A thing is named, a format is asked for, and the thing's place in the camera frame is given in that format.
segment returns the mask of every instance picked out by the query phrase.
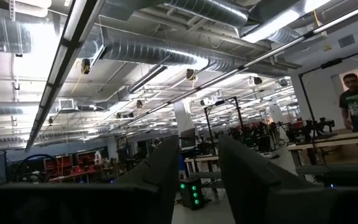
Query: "cable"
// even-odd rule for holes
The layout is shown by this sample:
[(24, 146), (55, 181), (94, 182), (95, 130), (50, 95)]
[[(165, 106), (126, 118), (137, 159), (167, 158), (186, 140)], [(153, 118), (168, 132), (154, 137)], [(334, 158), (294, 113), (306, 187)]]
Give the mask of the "cable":
[(77, 88), (78, 84), (79, 84), (80, 81), (81, 81), (82, 76), (85, 74), (85, 71), (87, 71), (87, 70), (89, 70), (89, 66), (88, 66), (88, 65), (85, 65), (84, 72), (81, 72), (81, 75), (80, 75), (80, 77), (79, 77), (77, 83), (75, 84), (73, 90), (71, 91), (71, 94), (74, 93), (75, 89)]
[(212, 43), (211, 43), (211, 38), (208, 36), (208, 43), (209, 45), (214, 48), (214, 49), (218, 49), (223, 43), (224, 43), (224, 40), (220, 40), (219, 43), (217, 44), (217, 46), (214, 46)]

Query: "pipe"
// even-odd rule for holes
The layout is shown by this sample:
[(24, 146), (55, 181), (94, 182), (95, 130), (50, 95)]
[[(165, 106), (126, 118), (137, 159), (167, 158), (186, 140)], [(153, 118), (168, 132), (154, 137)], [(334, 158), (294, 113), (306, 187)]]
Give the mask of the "pipe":
[[(52, 106), (49, 113), (76, 113), (76, 112), (97, 112), (106, 111), (108, 108), (103, 108), (100, 104), (93, 102), (79, 102), (74, 101), (72, 109), (61, 110), (58, 102)], [(39, 102), (0, 102), (0, 115), (22, 115), (22, 114), (36, 114), (39, 107)]]
[[(49, 19), (18, 14), (17, 22), (12, 22), (9, 20), (9, 12), (0, 9), (0, 30), (5, 31), (0, 32), (0, 52), (24, 54), (45, 50), (45, 43), (57, 39), (55, 31), (60, 33), (62, 25), (61, 22), (56, 22), (56, 14), (51, 13), (47, 18)], [(246, 62), (243, 58), (221, 52), (174, 42), (167, 43), (120, 30), (108, 30), (107, 37), (107, 51), (103, 59), (108, 60), (156, 64), (171, 55), (164, 65), (187, 65), (189, 68), (201, 69), (208, 63), (216, 62), (215, 66), (209, 68), (215, 72), (226, 72)], [(93, 58), (102, 44), (101, 30), (99, 26), (94, 26), (78, 57)], [(248, 72), (260, 73), (269, 78), (287, 75), (284, 69), (272, 70), (271, 65), (262, 63), (250, 68)]]
[[(99, 128), (94, 129), (92, 132), (89, 130), (82, 130), (82, 131), (65, 131), (60, 133), (45, 133), (38, 135), (38, 140), (40, 140), (40, 143), (42, 144), (42, 141), (51, 141), (51, 140), (57, 140), (57, 139), (64, 139), (64, 138), (84, 138), (85, 136), (89, 135), (96, 135), (96, 134), (102, 134), (106, 133), (108, 128)], [(27, 138), (23, 136), (6, 136), (6, 137), (0, 137), (0, 143), (1, 142), (18, 142), (18, 143), (26, 143)]]
[[(250, 26), (247, 25), (249, 11), (248, 9), (235, 3), (223, 0), (166, 0), (167, 5), (184, 10), (193, 15), (229, 25), (234, 28), (237, 37), (242, 37)], [(299, 37), (296, 31), (284, 27), (268, 36), (266, 39), (279, 44), (285, 44)]]
[[(158, 111), (158, 110), (160, 110), (162, 108), (165, 108), (168, 105), (171, 105), (172, 103), (174, 103), (174, 102), (176, 102), (178, 100), (184, 99), (184, 98), (186, 98), (186, 97), (188, 97), (188, 96), (190, 96), (190, 95), (192, 95), (194, 93), (197, 93), (197, 92), (199, 92), (199, 91), (201, 91), (201, 90), (203, 90), (205, 88), (208, 88), (208, 87), (210, 87), (212, 85), (215, 85), (215, 84), (219, 83), (220, 81), (222, 81), (222, 80), (224, 80), (226, 78), (229, 78), (229, 77), (231, 77), (231, 76), (233, 76), (233, 75), (235, 75), (235, 74), (237, 74), (237, 73), (249, 68), (250, 66), (253, 66), (256, 63), (265, 60), (266, 58), (269, 58), (269, 57), (271, 57), (273, 55), (279, 54), (280, 52), (283, 52), (284, 50), (286, 50), (286, 49), (288, 49), (290, 47), (293, 47), (294, 45), (299, 44), (300, 42), (302, 42), (302, 41), (304, 41), (306, 39), (309, 39), (314, 35), (320, 34), (320, 33), (324, 32), (324, 31), (326, 31), (327, 29), (330, 29), (331, 27), (336, 26), (336, 25), (338, 25), (338, 24), (340, 24), (340, 23), (342, 23), (342, 22), (344, 22), (344, 21), (346, 21), (348, 19), (351, 19), (351, 18), (353, 18), (354, 16), (357, 16), (357, 15), (358, 15), (358, 9), (355, 9), (355, 10), (353, 10), (352, 12), (350, 12), (350, 13), (348, 13), (346, 15), (343, 15), (343, 16), (341, 16), (341, 17), (339, 17), (339, 18), (337, 18), (337, 19), (335, 19), (335, 20), (333, 20), (331, 22), (328, 22), (327, 24), (325, 24), (325, 25), (323, 25), (323, 26), (321, 26), (321, 27), (319, 27), (319, 28), (317, 28), (317, 29), (305, 34), (305, 35), (302, 35), (301, 37), (297, 38), (296, 40), (293, 40), (292, 42), (289, 42), (289, 43), (287, 43), (287, 44), (285, 44), (285, 45), (283, 45), (283, 46), (281, 46), (281, 47), (279, 47), (277, 49), (271, 50), (271, 51), (267, 52), (266, 54), (263, 54), (259, 58), (255, 59), (255, 60), (253, 60), (251, 62), (248, 62), (245, 65), (242, 65), (242, 66), (234, 69), (233, 71), (227, 72), (227, 73), (217, 77), (214, 80), (208, 81), (208, 82), (202, 84), (201, 86), (199, 86), (197, 88), (194, 88), (194, 89), (192, 89), (192, 90), (190, 90), (190, 91), (188, 91), (188, 92), (186, 92), (186, 93), (184, 93), (184, 94), (182, 94), (182, 95), (180, 95), (178, 97), (175, 97), (174, 99), (172, 99), (172, 100), (170, 100), (170, 101), (168, 101), (166, 103), (163, 103), (162, 105), (160, 105), (160, 106), (158, 106), (158, 107), (156, 107), (156, 108), (154, 108), (154, 109), (152, 109), (152, 110), (150, 110), (150, 111), (148, 111), (148, 112), (146, 112), (144, 114), (141, 114), (138, 117), (136, 117), (136, 118), (134, 118), (134, 119), (132, 119), (132, 120), (130, 120), (128, 122), (125, 122), (124, 124), (121, 124), (119, 126), (111, 128), (108, 131), (108, 133), (111, 133), (111, 132), (116, 131), (118, 129), (121, 129), (121, 128), (125, 127), (125, 126), (133, 124), (136, 121), (138, 121), (138, 120), (142, 119), (143, 117), (147, 116), (148, 114), (156, 112), (156, 111)], [(100, 138), (100, 137), (106, 137), (106, 136), (108, 136), (108, 134), (98, 136), (96, 138), (91, 139), (90, 141), (92, 141), (94, 139), (97, 139), (97, 138)]]
[[(157, 22), (159, 24), (163, 24), (166, 26), (174, 27), (178, 30), (187, 31), (189, 28), (185, 24), (187, 20), (184, 18), (180, 18), (176, 15), (167, 16), (166, 13), (162, 12), (159, 9), (142, 9), (141, 11), (135, 11), (132, 16), (138, 17), (141, 19), (146, 19), (148, 21)], [(241, 40), (238, 38), (238, 35), (235, 32), (231, 32), (227, 29), (215, 26), (215, 25), (208, 25), (208, 26), (201, 26), (202, 29), (196, 29), (193, 31), (195, 34), (206, 35), (208, 37), (218, 38), (224, 40), (226, 42), (230, 42), (233, 44), (238, 44), (244, 47), (249, 47), (252, 49), (257, 49), (261, 51), (268, 51), (270, 50), (270, 45), (264, 42), (258, 42), (256, 44)]]
[(232, 26), (244, 27), (248, 21), (248, 9), (223, 0), (165, 0), (165, 4), (191, 14)]

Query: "desk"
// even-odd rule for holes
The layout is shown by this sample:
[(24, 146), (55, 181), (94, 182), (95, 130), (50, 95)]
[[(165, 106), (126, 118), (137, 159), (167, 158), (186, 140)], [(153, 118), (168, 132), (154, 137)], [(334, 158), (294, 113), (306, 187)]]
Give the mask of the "desk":
[[(314, 155), (313, 148), (322, 148), (322, 147), (333, 147), (333, 146), (344, 146), (349, 144), (358, 144), (358, 133), (349, 133), (349, 134), (338, 134), (331, 138), (319, 139), (314, 143), (309, 144), (292, 144), (287, 146), (287, 149), (291, 152), (291, 156), (295, 167), (302, 166), (299, 152), (308, 151), (308, 155)], [(312, 165), (316, 165), (316, 162), (311, 160)]]

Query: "column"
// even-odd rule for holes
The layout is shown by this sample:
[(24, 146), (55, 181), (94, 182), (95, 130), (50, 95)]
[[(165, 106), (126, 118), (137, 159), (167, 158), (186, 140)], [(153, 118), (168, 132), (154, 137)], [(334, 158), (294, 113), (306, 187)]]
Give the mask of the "column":
[[(276, 124), (278, 122), (286, 123), (286, 119), (283, 116), (283, 113), (280, 109), (280, 105), (278, 105), (276, 102), (270, 102), (269, 108), (270, 108), (270, 112), (272, 114), (272, 119), (273, 119), (274, 123), (276, 123)], [(279, 128), (278, 132), (280, 134), (281, 139), (288, 139), (285, 130), (283, 130), (282, 128)]]
[(194, 128), (193, 121), (191, 120), (189, 100), (183, 99), (173, 104), (173, 111), (178, 123), (178, 133)]
[(109, 158), (118, 159), (117, 140), (116, 139), (114, 139), (114, 138), (107, 139), (107, 150), (109, 153)]

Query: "ventilation duct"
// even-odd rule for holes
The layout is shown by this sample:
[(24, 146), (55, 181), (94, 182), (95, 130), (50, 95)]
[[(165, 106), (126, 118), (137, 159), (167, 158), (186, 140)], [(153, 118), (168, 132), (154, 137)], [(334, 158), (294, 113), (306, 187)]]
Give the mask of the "ventilation duct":
[[(234, 2), (225, 0), (165, 0), (165, 3), (196, 16), (231, 26), (240, 38), (255, 27), (255, 25), (247, 23), (249, 18), (248, 9)], [(295, 40), (297, 37), (300, 37), (297, 31), (283, 27), (268, 36), (267, 39), (279, 44), (286, 44), (289, 41)]]
[(165, 4), (209, 19), (214, 22), (227, 24), (236, 29), (246, 26), (248, 21), (248, 9), (234, 2), (224, 0), (165, 0)]
[[(50, 13), (47, 18), (37, 18), (18, 14), (16, 22), (9, 20), (9, 12), (0, 9), (0, 52), (14, 54), (33, 53), (46, 42), (58, 39), (62, 23), (57, 21), (56, 14)], [(79, 58), (93, 58), (102, 46), (102, 35), (99, 26), (94, 26), (81, 49)], [(187, 65), (201, 69), (209, 63), (215, 72), (228, 72), (246, 63), (245, 59), (213, 50), (194, 46), (167, 43), (142, 35), (110, 29), (107, 31), (107, 51), (103, 59), (123, 62), (156, 64), (171, 55), (164, 65)], [(248, 72), (258, 73), (269, 78), (280, 78), (287, 75), (287, 70), (273, 68), (268, 63), (259, 63), (250, 67)]]
[[(60, 132), (60, 133), (45, 133), (38, 135), (38, 144), (43, 144), (43, 142), (49, 142), (49, 141), (56, 141), (56, 140), (63, 140), (63, 139), (80, 139), (80, 138), (86, 138), (90, 135), (98, 135), (107, 133), (108, 128), (98, 128), (93, 130), (92, 132), (89, 131), (66, 131), (66, 132)], [(18, 137), (18, 136), (8, 136), (0, 138), (0, 143), (6, 143), (6, 142), (16, 142), (18, 144), (26, 143), (27, 138), (24, 137)]]
[[(76, 113), (76, 112), (97, 112), (106, 111), (108, 108), (103, 108), (102, 105), (93, 102), (79, 102), (73, 101), (74, 108), (61, 109), (59, 102), (56, 102), (50, 113)], [(39, 102), (0, 102), (0, 115), (21, 115), (21, 114), (36, 114), (39, 107)]]

